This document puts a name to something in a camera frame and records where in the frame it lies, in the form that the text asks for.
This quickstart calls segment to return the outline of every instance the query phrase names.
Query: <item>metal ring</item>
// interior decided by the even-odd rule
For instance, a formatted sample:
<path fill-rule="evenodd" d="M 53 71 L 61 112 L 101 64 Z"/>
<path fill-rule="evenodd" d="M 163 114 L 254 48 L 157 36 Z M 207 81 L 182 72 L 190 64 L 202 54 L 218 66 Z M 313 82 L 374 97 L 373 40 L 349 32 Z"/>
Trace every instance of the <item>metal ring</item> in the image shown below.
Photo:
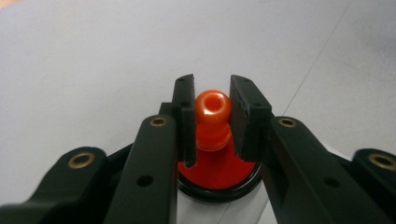
<path fill-rule="evenodd" d="M 149 122 L 149 124 L 151 124 L 151 126 L 154 126 L 154 127 L 161 127 L 161 126 L 164 126 L 166 124 L 166 119 L 161 118 L 161 117 L 157 117 L 157 118 L 152 119 Z"/>
<path fill-rule="evenodd" d="M 382 155 L 378 153 L 373 153 L 369 155 L 369 160 L 372 164 L 375 164 L 383 169 L 391 170 L 391 171 L 396 171 L 396 161 L 387 155 Z"/>
<path fill-rule="evenodd" d="M 287 128 L 295 128 L 297 123 L 292 119 L 280 119 L 279 124 Z"/>
<path fill-rule="evenodd" d="M 81 157 L 87 157 L 87 160 L 78 161 L 78 159 L 80 159 Z M 95 155 L 93 153 L 80 152 L 76 156 L 72 157 L 72 159 L 70 159 L 69 163 L 67 164 L 72 169 L 81 169 L 91 164 L 94 159 L 95 159 Z"/>

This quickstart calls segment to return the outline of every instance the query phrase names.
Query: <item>black circular rim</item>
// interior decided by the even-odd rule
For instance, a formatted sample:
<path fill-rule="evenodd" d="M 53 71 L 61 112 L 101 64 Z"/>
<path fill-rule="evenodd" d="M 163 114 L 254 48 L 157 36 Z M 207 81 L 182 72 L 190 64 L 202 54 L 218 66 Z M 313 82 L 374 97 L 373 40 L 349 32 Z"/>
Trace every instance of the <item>black circular rim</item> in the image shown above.
<path fill-rule="evenodd" d="M 178 188 L 181 192 L 195 201 L 202 203 L 229 203 L 240 199 L 253 191 L 262 181 L 260 163 L 256 163 L 253 172 L 241 184 L 228 189 L 206 189 L 187 179 L 181 172 L 178 173 Z"/>

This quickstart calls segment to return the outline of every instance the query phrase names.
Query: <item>red knob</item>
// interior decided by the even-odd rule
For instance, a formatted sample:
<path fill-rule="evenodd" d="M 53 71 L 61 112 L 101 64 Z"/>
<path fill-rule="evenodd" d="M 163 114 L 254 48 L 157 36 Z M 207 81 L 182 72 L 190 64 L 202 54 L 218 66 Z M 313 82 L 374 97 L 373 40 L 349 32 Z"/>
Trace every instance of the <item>red knob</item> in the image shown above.
<path fill-rule="evenodd" d="M 221 91 L 204 91 L 196 101 L 197 147 L 215 151 L 225 147 L 231 138 L 228 120 L 231 115 L 231 101 Z"/>

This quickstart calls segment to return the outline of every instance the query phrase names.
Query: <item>red object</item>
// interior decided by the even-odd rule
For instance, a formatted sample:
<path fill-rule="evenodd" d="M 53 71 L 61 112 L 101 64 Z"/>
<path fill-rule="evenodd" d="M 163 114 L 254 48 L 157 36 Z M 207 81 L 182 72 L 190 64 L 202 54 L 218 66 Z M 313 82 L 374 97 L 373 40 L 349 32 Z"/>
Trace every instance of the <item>red object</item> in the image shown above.
<path fill-rule="evenodd" d="M 205 91 L 195 102 L 197 118 L 197 164 L 187 169 L 183 162 L 178 170 L 190 182 L 206 189 L 229 189 L 246 180 L 254 162 L 244 162 L 234 153 L 228 120 L 231 101 L 221 91 Z"/>

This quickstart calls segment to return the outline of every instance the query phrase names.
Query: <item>white surface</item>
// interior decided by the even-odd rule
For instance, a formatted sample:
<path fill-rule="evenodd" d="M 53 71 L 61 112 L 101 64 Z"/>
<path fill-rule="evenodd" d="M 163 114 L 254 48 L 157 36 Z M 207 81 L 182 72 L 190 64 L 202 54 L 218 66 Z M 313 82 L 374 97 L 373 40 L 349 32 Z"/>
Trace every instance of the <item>white surface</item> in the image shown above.
<path fill-rule="evenodd" d="M 276 115 L 348 157 L 362 147 L 396 154 L 395 10 L 390 0 L 23 0 L 1 9 L 0 204 L 26 200 L 70 149 L 110 154 L 133 142 L 189 73 L 197 94 L 228 92 L 231 74 L 251 78 Z"/>

